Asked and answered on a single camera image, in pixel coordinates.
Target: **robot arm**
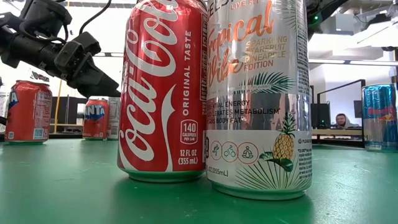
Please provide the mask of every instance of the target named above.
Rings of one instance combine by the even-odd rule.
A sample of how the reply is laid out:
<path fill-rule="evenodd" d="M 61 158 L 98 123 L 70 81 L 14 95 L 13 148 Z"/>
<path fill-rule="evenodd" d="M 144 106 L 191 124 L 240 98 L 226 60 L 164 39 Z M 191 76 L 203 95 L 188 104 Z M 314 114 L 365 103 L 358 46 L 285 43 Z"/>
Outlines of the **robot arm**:
<path fill-rule="evenodd" d="M 98 41 L 82 32 L 67 42 L 71 21 L 69 12 L 52 0 L 27 0 L 19 17 L 10 12 L 0 14 L 2 62 L 17 68 L 23 61 L 40 68 L 85 97 L 120 96 L 118 83 L 94 64 L 93 56 L 101 51 Z M 62 27 L 65 40 L 57 37 Z"/>

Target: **blue and silver can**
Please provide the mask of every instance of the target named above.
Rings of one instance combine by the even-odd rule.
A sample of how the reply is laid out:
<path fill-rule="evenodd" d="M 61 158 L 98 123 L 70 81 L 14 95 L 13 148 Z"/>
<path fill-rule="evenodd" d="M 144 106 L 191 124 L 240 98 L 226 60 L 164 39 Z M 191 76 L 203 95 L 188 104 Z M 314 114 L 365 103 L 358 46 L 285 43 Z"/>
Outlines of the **blue and silver can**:
<path fill-rule="evenodd" d="M 393 84 L 370 85 L 362 88 L 366 150 L 398 152 L 396 98 Z"/>

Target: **pineapple illustration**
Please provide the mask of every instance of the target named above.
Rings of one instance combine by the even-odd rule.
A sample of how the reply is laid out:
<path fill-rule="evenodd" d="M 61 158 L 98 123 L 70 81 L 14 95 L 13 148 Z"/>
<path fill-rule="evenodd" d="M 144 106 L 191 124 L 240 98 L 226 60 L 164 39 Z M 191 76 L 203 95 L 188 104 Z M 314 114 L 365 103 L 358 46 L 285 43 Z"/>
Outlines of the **pineapple illustration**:
<path fill-rule="evenodd" d="M 281 133 L 275 140 L 272 156 L 274 159 L 292 159 L 294 150 L 295 119 L 293 113 L 286 113 Z"/>

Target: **palm leaf illustration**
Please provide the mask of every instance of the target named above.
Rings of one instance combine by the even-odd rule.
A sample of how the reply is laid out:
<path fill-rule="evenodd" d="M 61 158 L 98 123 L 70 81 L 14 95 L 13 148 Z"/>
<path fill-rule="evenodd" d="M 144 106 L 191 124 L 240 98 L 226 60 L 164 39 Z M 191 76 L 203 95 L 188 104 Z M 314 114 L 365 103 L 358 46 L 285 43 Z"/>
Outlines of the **palm leaf illustration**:
<path fill-rule="evenodd" d="M 286 93 L 293 88 L 294 83 L 293 78 L 283 75 L 282 72 L 263 72 L 239 84 L 239 86 L 251 86 L 252 90 L 237 90 L 234 94 Z"/>
<path fill-rule="evenodd" d="M 293 160 L 297 163 L 298 159 L 296 156 Z M 238 168 L 235 183 L 245 189 L 255 190 L 304 189 L 311 184 L 311 178 L 300 179 L 300 171 L 296 168 L 286 172 L 274 162 L 257 161 Z"/>
<path fill-rule="evenodd" d="M 296 0 L 276 0 L 276 10 L 283 15 L 284 23 L 296 31 Z"/>

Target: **red soda can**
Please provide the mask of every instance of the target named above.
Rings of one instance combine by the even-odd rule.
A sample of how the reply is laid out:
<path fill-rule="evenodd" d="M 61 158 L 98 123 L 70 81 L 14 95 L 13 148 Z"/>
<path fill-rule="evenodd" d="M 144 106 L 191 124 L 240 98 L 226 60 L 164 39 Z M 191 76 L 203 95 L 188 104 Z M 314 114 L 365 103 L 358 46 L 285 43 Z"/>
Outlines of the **red soda can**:
<path fill-rule="evenodd" d="M 106 100 L 88 100 L 83 122 L 83 138 L 106 139 L 109 105 Z"/>
<path fill-rule="evenodd" d="M 18 80 L 7 112 L 7 142 L 32 144 L 49 139 L 52 92 L 48 84 Z"/>
<path fill-rule="evenodd" d="M 144 0 L 126 26 L 118 167 L 178 182 L 205 168 L 207 12 L 199 0 Z"/>

